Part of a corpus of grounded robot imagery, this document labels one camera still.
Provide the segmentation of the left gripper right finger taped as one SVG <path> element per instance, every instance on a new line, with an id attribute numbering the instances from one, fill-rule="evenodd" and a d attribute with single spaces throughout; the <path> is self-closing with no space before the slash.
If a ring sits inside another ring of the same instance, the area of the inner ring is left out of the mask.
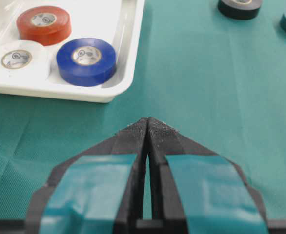
<path id="1" fill-rule="evenodd" d="M 241 168 L 150 117 L 152 217 L 167 234 L 266 234 L 262 197 Z"/>

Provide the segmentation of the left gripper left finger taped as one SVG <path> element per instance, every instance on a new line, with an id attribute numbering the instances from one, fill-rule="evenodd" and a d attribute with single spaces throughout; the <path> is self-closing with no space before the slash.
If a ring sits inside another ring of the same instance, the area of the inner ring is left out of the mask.
<path id="1" fill-rule="evenodd" d="M 32 195 L 28 234 L 133 234 L 143 215 L 147 119 L 55 166 Z"/>

